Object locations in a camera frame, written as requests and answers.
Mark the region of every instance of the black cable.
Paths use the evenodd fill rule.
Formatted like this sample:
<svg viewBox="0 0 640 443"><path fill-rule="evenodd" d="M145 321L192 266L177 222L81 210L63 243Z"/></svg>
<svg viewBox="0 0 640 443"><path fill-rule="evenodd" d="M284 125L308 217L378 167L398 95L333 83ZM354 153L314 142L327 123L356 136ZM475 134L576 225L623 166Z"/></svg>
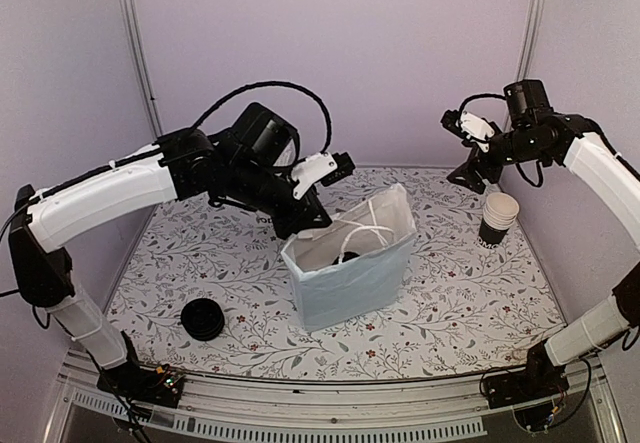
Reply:
<svg viewBox="0 0 640 443"><path fill-rule="evenodd" d="M11 222L15 220L28 207L29 207L29 203L25 203L16 211L14 211L9 218L6 219L6 221L2 225L2 229L0 229L0 241L2 241L2 238L4 237L4 234L7 232L7 229L9 228L9 225L11 224Z"/></svg>
<svg viewBox="0 0 640 443"><path fill-rule="evenodd" d="M464 111L465 107L471 103L472 101L475 100L481 100L481 99L485 99L485 98L493 98L496 100L503 100L505 101L506 98L503 95L499 95L498 93L478 93L476 95L471 95L467 98L465 98L462 103L460 103L460 107L458 108L458 125L460 125L461 123L461 118L462 118L462 112ZM489 141L487 140L481 140L480 138L477 138L473 135L465 135L466 138L470 141L475 141L476 143L489 143Z"/></svg>
<svg viewBox="0 0 640 443"><path fill-rule="evenodd" d="M325 142L324 142L324 146L322 147L322 150L320 150L321 153L324 153L325 151L327 151L327 149L329 148L329 145L331 144L331 136L332 136L332 128L331 128L331 115L329 114L329 110L327 109L326 105L324 104L324 102L322 101L322 99L316 95L313 91L305 88L304 86L300 86L297 85L295 83L291 83L289 81L258 81L256 83L250 83L248 85L244 85L241 86L240 88L237 88L235 90L233 90L231 93L227 93L225 96L223 96L222 98L220 98L218 101L216 101L213 105L211 105L209 107L209 109L207 111L205 111L200 118L198 118L196 120L196 122L191 125L191 130L195 131L196 129L198 129L207 118L209 118L209 116L211 116L211 114L216 111L218 108L220 108L222 105L224 105L227 101L229 101L232 98L235 98L236 96L245 93L247 91L250 90L255 90L257 88L267 88L267 87L281 87L281 88L290 88L292 90L296 90L299 91L300 93L303 93L305 95L307 95L308 97L310 97L313 101L315 101L318 106L320 107L320 110L322 110L322 114L324 116L324 122L326 125L326 137L325 137Z"/></svg>
<svg viewBox="0 0 640 443"><path fill-rule="evenodd" d="M562 421L559 421L557 423L552 423L551 425L549 425L547 428L543 430L531 431L531 433L544 433L546 431L549 431L561 425L564 425L567 421L573 418L576 415L576 413L578 413L578 411L580 411L580 408L582 408L582 405L584 404L585 400L587 399L587 396L589 395L589 390L591 389L591 377L593 376L593 370L591 369L591 364L589 363L589 361L584 357L580 358L580 360L585 365L587 365L589 376L587 377L587 386L585 387L584 392L582 393L582 397L580 398L580 401L578 401L578 404L576 405L576 407L573 409L571 413L569 413L569 416L564 418Z"/></svg>
<svg viewBox="0 0 640 443"><path fill-rule="evenodd" d="M16 211L14 211L11 214L11 216L9 218L7 218L7 220L3 223L2 229L0 229L0 242L2 241L2 238L4 237L4 234L7 232L7 229L9 228L9 225L11 224L11 222L14 219L16 219L23 211L25 211L28 206L29 206L28 203L25 203L24 205L22 205L20 208L18 208ZM16 293L19 293L19 292L20 292L20 290L18 290L18 289L5 291L5 292L0 293L0 298L4 298L5 296L15 295Z"/></svg>
<svg viewBox="0 0 640 443"><path fill-rule="evenodd" d="M15 295L16 293L20 293L20 290L18 290L17 288L15 290L5 291L3 293L0 293L0 298L4 298L5 296Z"/></svg>
<svg viewBox="0 0 640 443"><path fill-rule="evenodd" d="M116 390L111 385L111 382L106 377L106 375L102 371L102 368L100 368L100 365L98 365L98 362L93 357L93 355L89 352L87 353L89 354L89 358L91 358L91 361L93 362L93 366L96 367L96 370L98 370L98 373L100 374L102 379L107 383L107 386L109 386L109 389L111 390L111 393L113 394L113 396L116 397L116 400L118 400L118 403L122 405L125 412L127 413L129 424L134 428L132 435L135 437L137 441L144 441L144 443L152 443L149 437L147 436L147 433L144 431L144 427L140 424L140 421L138 421L138 418L136 417L135 413L132 410L132 407L134 405L132 403L127 405L127 403L124 402L124 400L120 397L120 395L116 393ZM144 438L144 440L141 440L140 438L138 438L138 435L135 434L136 431L140 432L140 435Z"/></svg>
<svg viewBox="0 0 640 443"><path fill-rule="evenodd" d="M480 377L480 382L478 383L478 389L480 390L480 394L484 397L484 398L488 398L487 394L483 391L482 389L482 382L484 381L485 376L487 376L489 373L495 373L497 371L506 371L507 373L509 373L510 375L512 374L510 370L515 370L517 368L523 367L524 365L520 365L520 366L511 366L509 368L507 367L498 367L498 368L489 368L488 370L484 371L482 373L482 376Z"/></svg>
<svg viewBox="0 0 640 443"><path fill-rule="evenodd" d="M122 158L121 160L117 160L117 161L114 162L114 166L113 167L111 165L99 166L97 168L94 168L93 170L89 170L86 173L83 173L80 176L76 176L75 178L67 180L64 183L60 183L59 185L56 185L53 188L48 189L47 191L42 193L42 196L40 198L37 198L35 200L30 201L30 204L37 203L38 201L40 201L40 200L42 200L44 198L48 198L50 196L53 196L53 195L55 195L56 193L59 193L62 190L66 190L67 188L70 188L73 185L77 185L79 183L82 183L83 181L88 180L89 178L93 178L94 176L101 175L102 173L105 173L105 172L107 172L109 170L112 170L114 168L120 168L121 166L129 165L131 163L135 163L136 161L144 160L145 158L150 158L150 157L155 156L155 155L157 155L157 154L159 154L161 152L162 152L162 150L160 150L160 148L155 148L155 149L150 150L150 151L145 151L144 153L138 153L137 155L128 156L126 158Z"/></svg>
<svg viewBox="0 0 640 443"><path fill-rule="evenodd" d="M458 109L458 114L462 116L462 112L464 111L465 106L467 106L472 101L481 100L485 98L493 98L496 100L506 101L506 98L504 97L504 95L500 95L498 93L478 93L476 95L471 95L463 100L463 102L460 104L460 108Z"/></svg>
<svg viewBox="0 0 640 443"><path fill-rule="evenodd" d="M50 313L47 313L47 322L46 323L43 323L42 320L40 319L40 317L38 316L38 309L36 308L35 305L33 305L31 307L31 313L33 313L33 317L38 322L38 325L40 326L40 328L42 328L43 330L48 330L49 329L49 326L51 326L51 314Z"/></svg>
<svg viewBox="0 0 640 443"><path fill-rule="evenodd" d="M536 161L536 171L538 172L537 182L534 182L526 175L526 173L522 169L522 166L520 166L520 163L516 163L516 170L518 170L518 173L520 173L520 176L522 177L522 179L527 183L529 183L534 188L542 187L542 184L544 183L544 176L542 174L542 162L540 160Z"/></svg>
<svg viewBox="0 0 640 443"><path fill-rule="evenodd" d="M636 329L636 336L633 337L630 343L628 342L629 335L631 335L631 330L627 331L624 335L624 339L622 340L622 351L629 351L633 348L633 345L638 342L638 338L640 337L640 326Z"/></svg>

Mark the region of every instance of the white wall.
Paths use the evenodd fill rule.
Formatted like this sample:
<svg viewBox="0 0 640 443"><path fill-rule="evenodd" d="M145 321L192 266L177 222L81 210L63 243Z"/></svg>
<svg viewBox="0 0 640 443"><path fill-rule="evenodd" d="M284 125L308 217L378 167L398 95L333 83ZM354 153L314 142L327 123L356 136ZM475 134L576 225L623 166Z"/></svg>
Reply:
<svg viewBox="0 0 640 443"><path fill-rule="evenodd" d="M192 123L237 86L263 79L316 91L335 122L334 151L359 164L455 165L446 108L513 79L529 0L136 0L165 130ZM260 100L296 126L303 153L322 116L290 90L260 90L205 125L231 124ZM504 106L477 107L498 121Z"/></svg>
<svg viewBox="0 0 640 443"><path fill-rule="evenodd" d="M544 81L557 111L602 126L613 146L640 168L640 0L546 0L531 77ZM604 299L637 263L622 226L566 170L545 172L542 189L517 173L503 178L522 205L521 222L567 316ZM640 346L602 354L630 442L640 438Z"/></svg>
<svg viewBox="0 0 640 443"><path fill-rule="evenodd" d="M0 215L26 184L53 186L151 140L118 0L0 0ZM100 304L142 223L129 215L68 246ZM15 288L6 242L0 291ZM18 296L0 300L0 441L42 438L67 349Z"/></svg>

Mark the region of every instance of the white paper bag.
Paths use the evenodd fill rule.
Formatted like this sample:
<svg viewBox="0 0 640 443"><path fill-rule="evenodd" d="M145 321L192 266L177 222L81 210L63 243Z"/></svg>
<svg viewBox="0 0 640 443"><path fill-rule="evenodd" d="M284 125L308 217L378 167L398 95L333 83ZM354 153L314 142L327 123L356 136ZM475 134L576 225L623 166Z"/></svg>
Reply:
<svg viewBox="0 0 640 443"><path fill-rule="evenodd" d="M333 220L327 228L292 236L282 249L308 331L393 303L416 238L407 192L400 184ZM360 256L334 265L345 252Z"/></svg>

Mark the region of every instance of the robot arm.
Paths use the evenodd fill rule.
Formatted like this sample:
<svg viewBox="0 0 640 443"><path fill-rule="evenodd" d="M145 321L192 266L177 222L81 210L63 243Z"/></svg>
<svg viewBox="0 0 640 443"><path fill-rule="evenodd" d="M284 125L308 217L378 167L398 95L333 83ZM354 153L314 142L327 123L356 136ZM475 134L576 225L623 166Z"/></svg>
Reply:
<svg viewBox="0 0 640 443"><path fill-rule="evenodd" d="M353 162L346 153L319 153L275 166L290 145L298 153L296 129L252 103L234 125L215 135L179 130L55 188L19 191L16 209L23 211L11 223L9 249L20 294L45 308L89 351L101 368L101 389L175 407L182 386L177 375L159 376L140 366L129 338L72 282L64 245L137 209L202 193L214 207L230 204L267 213L280 238L326 227L331 219L314 184L328 186L350 175Z"/></svg>
<svg viewBox="0 0 640 443"><path fill-rule="evenodd" d="M583 180L623 224L640 250L640 176L607 141L597 123L580 115L556 113L542 82L523 80L504 89L512 130L466 112L447 111L445 129L471 147L467 161L448 179L477 193L487 180L497 183L506 165L554 162ZM640 325L640 263L603 302L548 340L531 348L526 369L484 380L491 407L512 405L567 389L567 363L602 349L630 328Z"/></svg>

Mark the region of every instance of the floral tablecloth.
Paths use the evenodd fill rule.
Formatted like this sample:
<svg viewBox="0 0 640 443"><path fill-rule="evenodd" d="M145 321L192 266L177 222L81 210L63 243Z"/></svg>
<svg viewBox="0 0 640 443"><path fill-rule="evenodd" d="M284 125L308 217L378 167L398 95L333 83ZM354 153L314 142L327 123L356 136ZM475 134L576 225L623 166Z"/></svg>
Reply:
<svg viewBox="0 0 640 443"><path fill-rule="evenodd" d="M476 242L484 196L446 170L359 169L320 189L330 213L393 183L418 226L393 305L312 333L299 324L289 275L264 215L214 209L205 196L160 206L109 310L142 360L264 378L380 380L459 375L523 363L564 322L519 227L494 250ZM215 299L223 333L190 338L180 311Z"/></svg>

